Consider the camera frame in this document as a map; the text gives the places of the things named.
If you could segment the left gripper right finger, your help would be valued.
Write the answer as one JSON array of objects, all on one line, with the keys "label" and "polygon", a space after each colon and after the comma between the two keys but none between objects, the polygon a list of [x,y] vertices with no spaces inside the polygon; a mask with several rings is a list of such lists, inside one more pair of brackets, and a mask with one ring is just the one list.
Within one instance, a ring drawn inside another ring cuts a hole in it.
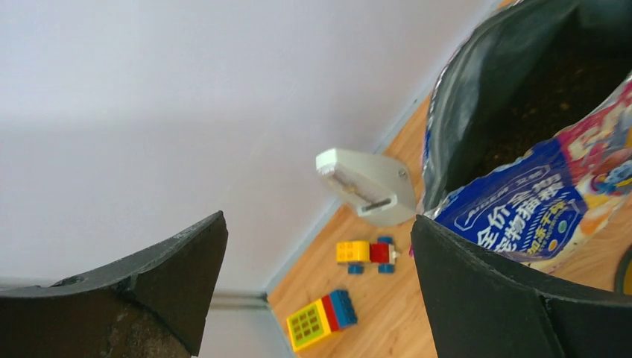
[{"label": "left gripper right finger", "polygon": [[426,216],[411,230],[439,357],[629,357],[631,297],[509,260]]}]

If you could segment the yellow double pet bowl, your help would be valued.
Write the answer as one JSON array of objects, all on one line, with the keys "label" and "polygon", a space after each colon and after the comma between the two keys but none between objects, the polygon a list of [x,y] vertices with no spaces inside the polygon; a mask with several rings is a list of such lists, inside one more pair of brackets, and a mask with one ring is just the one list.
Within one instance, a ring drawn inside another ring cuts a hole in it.
[{"label": "yellow double pet bowl", "polygon": [[614,277],[614,291],[624,295],[631,295],[631,255],[632,248],[628,247],[617,265]]}]

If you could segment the colourful pet food bag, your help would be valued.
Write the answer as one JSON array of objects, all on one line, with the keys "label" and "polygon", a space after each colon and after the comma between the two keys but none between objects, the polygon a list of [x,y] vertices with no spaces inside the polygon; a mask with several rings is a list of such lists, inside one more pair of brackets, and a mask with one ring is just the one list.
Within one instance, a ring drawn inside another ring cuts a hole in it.
[{"label": "colourful pet food bag", "polygon": [[631,195],[631,3],[516,1],[432,91],[418,210],[551,272]]}]

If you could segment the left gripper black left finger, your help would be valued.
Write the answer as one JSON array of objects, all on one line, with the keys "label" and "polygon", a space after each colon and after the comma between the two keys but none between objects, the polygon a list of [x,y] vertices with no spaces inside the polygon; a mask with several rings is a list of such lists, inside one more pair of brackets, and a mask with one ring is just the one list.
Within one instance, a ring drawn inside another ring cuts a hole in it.
[{"label": "left gripper black left finger", "polygon": [[196,357],[227,248],[216,212],[51,286],[1,292],[3,357]]}]

